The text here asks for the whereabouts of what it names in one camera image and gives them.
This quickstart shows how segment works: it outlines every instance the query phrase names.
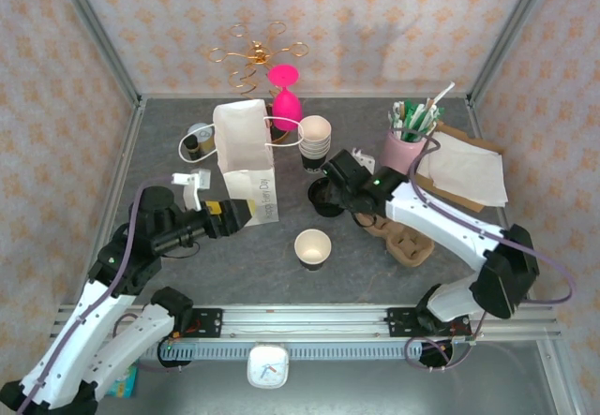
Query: pink wine glass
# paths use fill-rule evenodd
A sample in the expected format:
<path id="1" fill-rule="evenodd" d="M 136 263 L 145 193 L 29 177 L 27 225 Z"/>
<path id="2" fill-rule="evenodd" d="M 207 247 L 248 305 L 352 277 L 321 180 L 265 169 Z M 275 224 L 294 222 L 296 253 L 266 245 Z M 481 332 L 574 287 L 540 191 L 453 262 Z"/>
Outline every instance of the pink wine glass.
<path id="1" fill-rule="evenodd" d="M 298 123 L 302 120 L 302 104 L 298 97 L 286 88 L 289 85 L 295 84 L 298 81 L 298 76 L 296 67 L 287 64 L 275 66 L 269 71 L 267 75 L 269 81 L 273 85 L 281 87 L 281 92 L 279 92 L 279 95 L 273 101 L 274 117 L 287 118 Z M 277 129 L 282 131 L 293 131 L 298 128 L 296 123 L 277 118 L 273 120 L 273 124 Z"/>

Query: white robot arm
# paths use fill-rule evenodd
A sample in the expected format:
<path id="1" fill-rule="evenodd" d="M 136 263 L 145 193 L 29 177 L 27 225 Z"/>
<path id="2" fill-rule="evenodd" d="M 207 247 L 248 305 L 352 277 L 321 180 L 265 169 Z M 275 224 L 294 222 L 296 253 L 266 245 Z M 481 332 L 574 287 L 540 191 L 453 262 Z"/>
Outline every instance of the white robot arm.
<path id="1" fill-rule="evenodd" d="M 186 203 L 193 209 L 187 212 L 177 207 L 168 188 L 151 186 L 143 191 L 135 230 L 123 225 L 99 251 L 65 327 L 27 376 L 2 387 L 2 403 L 24 414 L 94 414 L 115 379 L 140 355 L 166 336 L 187 330 L 193 302 L 165 288 L 153 295 L 135 322 L 100 348 L 115 322 L 160 270 L 161 256 L 179 246 L 192 247 L 204 235 L 229 236 L 252 218 L 246 200 L 199 201 L 195 193 L 202 185 L 188 178 L 173 177 L 174 184 L 192 188 Z M 130 257 L 114 284 L 129 235 L 133 235 Z M 111 286 L 112 294 L 92 310 Z M 91 312 L 83 319 L 88 308 Z"/>
<path id="2" fill-rule="evenodd" d="M 419 322 L 435 334 L 448 322 L 482 309 L 509 319 L 539 275 L 535 258 L 491 240 L 482 232 L 532 247 L 529 233 L 518 225 L 510 230 L 472 218 L 422 192 L 414 192 L 407 176 L 387 167 L 371 174 L 346 150 L 323 166 L 340 204 L 353 213 L 385 216 L 419 230 L 463 259 L 475 274 L 430 289 L 417 305 Z M 462 222 L 465 228 L 432 209 L 431 205 Z"/>

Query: orange floral wallpaper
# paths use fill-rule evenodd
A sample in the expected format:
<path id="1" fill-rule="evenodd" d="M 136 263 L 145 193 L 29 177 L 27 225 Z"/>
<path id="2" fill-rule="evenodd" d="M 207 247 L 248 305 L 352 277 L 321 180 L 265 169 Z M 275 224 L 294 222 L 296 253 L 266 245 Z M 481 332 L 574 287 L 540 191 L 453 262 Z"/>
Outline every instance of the orange floral wallpaper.
<path id="1" fill-rule="evenodd" d="M 296 91 L 467 92 L 517 0 L 91 0 L 142 93 L 229 93 L 244 59 L 209 63 L 213 47 L 240 52 L 227 28 L 247 23 L 253 38 L 282 20 L 276 46 L 304 41 Z"/>
<path id="2" fill-rule="evenodd" d="M 0 0 L 0 385 L 79 295 L 130 105 L 69 0 Z"/>
<path id="3" fill-rule="evenodd" d="M 600 413 L 600 0 L 542 0 L 478 108 L 504 146 L 509 218 L 566 264 L 561 306 L 580 387 Z M 537 292 L 565 293 L 542 265 Z"/>

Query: paper bag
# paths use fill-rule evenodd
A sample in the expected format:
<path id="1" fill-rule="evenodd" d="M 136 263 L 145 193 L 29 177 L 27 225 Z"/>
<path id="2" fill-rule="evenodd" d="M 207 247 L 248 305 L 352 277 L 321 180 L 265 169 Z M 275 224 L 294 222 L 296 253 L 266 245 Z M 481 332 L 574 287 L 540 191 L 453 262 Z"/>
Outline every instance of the paper bag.
<path id="1" fill-rule="evenodd" d="M 279 221 L 271 133 L 264 100 L 221 104 L 213 112 L 218 167 L 232 199 L 254 200 L 247 226 Z"/>

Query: clock face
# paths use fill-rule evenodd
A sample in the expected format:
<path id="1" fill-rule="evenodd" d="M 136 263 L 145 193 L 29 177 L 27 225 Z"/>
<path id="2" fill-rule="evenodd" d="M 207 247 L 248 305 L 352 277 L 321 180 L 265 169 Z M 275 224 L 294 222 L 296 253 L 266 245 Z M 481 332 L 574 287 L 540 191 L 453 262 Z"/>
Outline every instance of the clock face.
<path id="1" fill-rule="evenodd" d="M 285 348 L 259 345 L 250 351 L 247 380 L 259 389 L 278 389 L 288 380 L 290 355 Z"/>

